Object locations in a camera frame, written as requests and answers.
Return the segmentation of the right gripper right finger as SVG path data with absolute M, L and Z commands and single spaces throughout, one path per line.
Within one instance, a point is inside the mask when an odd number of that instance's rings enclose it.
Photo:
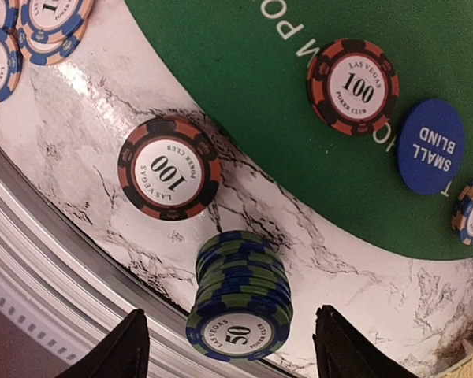
M 331 305 L 317 309 L 312 339 L 320 377 L 415 378 L 413 373 L 383 354 Z

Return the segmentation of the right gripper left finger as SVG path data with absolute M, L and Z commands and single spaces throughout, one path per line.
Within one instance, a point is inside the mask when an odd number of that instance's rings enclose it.
M 141 309 L 129 313 L 96 347 L 58 378 L 146 378 L 147 318 Z

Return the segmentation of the teal chip stack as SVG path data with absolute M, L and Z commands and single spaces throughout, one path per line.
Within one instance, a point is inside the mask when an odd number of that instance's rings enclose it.
M 185 334 L 202 355 L 255 361 L 285 344 L 292 292 L 281 259 L 263 237 L 235 230 L 207 240 L 196 258 L 196 281 Z

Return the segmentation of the brown chip stack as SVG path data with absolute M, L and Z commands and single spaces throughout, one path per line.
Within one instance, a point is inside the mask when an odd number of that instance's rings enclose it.
M 121 189 L 142 213 L 182 221 L 202 213 L 222 181 L 207 134 L 179 117 L 150 119 L 129 134 L 117 161 Z

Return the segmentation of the blue small blind button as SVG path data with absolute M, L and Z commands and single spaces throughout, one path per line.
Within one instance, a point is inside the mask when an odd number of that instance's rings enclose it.
M 460 169 L 465 144 L 464 123 L 454 106 L 438 98 L 418 103 L 398 136 L 401 179 L 418 195 L 443 191 Z

